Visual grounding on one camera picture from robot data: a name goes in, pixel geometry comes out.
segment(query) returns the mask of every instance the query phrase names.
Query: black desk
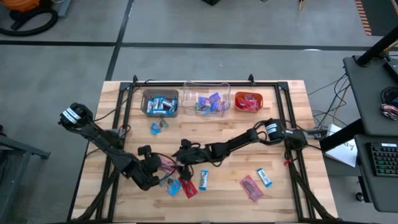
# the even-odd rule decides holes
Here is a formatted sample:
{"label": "black desk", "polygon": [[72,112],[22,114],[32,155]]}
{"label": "black desk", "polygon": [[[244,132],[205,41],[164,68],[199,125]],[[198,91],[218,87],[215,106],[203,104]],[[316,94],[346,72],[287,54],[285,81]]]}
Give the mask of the black desk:
{"label": "black desk", "polygon": [[0,223],[4,223],[31,155],[38,155],[42,159],[48,159],[50,153],[9,139],[5,135],[0,135],[0,146],[8,148],[0,149],[7,150],[8,154],[6,173],[0,183]]}
{"label": "black desk", "polygon": [[343,62],[361,118],[321,140],[321,148],[327,151],[355,138],[360,158],[359,181],[365,201],[373,202],[379,212],[398,212],[398,179],[373,176],[371,161],[364,146],[366,142],[372,141],[398,143],[398,122],[390,120],[380,112],[380,92],[386,87],[398,84],[384,69],[383,65],[387,62],[384,59],[372,60],[368,67],[360,67],[353,57],[344,58]]}
{"label": "black desk", "polygon": [[369,149],[365,146],[367,142],[398,144],[398,138],[359,134],[354,139],[358,148],[359,167],[365,181],[366,189],[363,189],[365,200],[372,202],[374,208],[379,212],[398,212],[398,178],[376,177],[373,174]]}
{"label": "black desk", "polygon": [[343,60],[361,119],[320,142],[324,150],[349,141],[356,134],[372,136],[398,136],[398,122],[393,122],[380,112],[380,92],[398,84],[389,76],[383,65],[386,60],[373,60],[368,67],[360,67],[353,57]]}

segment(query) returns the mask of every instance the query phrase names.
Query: black hose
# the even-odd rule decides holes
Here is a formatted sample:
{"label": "black hose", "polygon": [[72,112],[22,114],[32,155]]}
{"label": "black hose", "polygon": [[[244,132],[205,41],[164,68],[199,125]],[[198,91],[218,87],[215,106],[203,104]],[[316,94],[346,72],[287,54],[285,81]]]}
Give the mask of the black hose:
{"label": "black hose", "polygon": [[50,13],[51,19],[48,21],[48,23],[44,24],[41,27],[32,29],[32,30],[25,30],[25,31],[13,31],[13,30],[5,30],[0,28],[0,34],[12,36],[12,37],[27,37],[31,35],[36,35],[36,34],[41,34],[45,32],[46,30],[51,29],[58,21],[58,13],[51,8],[45,8],[45,7],[40,7],[38,9],[33,9],[28,12],[23,12],[22,16],[25,21],[30,20],[31,18],[44,14],[44,13]]}

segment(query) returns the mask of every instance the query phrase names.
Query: pink wrapper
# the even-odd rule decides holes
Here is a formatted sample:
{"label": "pink wrapper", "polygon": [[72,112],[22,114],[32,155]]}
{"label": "pink wrapper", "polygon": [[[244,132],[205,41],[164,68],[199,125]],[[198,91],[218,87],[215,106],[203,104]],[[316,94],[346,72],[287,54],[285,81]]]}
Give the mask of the pink wrapper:
{"label": "pink wrapper", "polygon": [[175,169],[174,162],[164,156],[159,156],[159,157],[160,157],[160,161],[162,162],[162,165],[160,166],[160,170],[162,170],[168,174],[171,174]]}
{"label": "pink wrapper", "polygon": [[264,196],[264,193],[262,193],[259,186],[257,186],[255,181],[249,175],[241,180],[240,183],[253,202],[257,202],[262,196]]}

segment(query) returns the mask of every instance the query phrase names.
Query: clear plastic bin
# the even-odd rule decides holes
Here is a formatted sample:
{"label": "clear plastic bin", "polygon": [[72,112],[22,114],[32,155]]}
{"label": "clear plastic bin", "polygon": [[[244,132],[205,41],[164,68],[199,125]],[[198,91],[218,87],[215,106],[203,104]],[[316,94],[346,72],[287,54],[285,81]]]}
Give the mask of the clear plastic bin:
{"label": "clear plastic bin", "polygon": [[[206,108],[200,108],[199,98],[210,96],[218,93],[220,99],[217,102],[220,103],[220,107],[217,110],[206,110]],[[181,98],[181,107],[184,108],[187,115],[195,116],[224,116],[225,112],[231,107],[231,87],[228,83],[221,84],[203,84],[185,82],[183,85],[183,96]]]}

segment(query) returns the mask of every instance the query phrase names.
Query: orange vacuum hose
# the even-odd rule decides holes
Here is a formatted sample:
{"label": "orange vacuum hose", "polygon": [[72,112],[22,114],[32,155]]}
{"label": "orange vacuum hose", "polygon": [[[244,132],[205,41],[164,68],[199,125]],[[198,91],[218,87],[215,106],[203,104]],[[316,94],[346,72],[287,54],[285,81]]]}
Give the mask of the orange vacuum hose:
{"label": "orange vacuum hose", "polygon": [[26,12],[39,6],[40,0],[0,0],[6,7],[11,10]]}

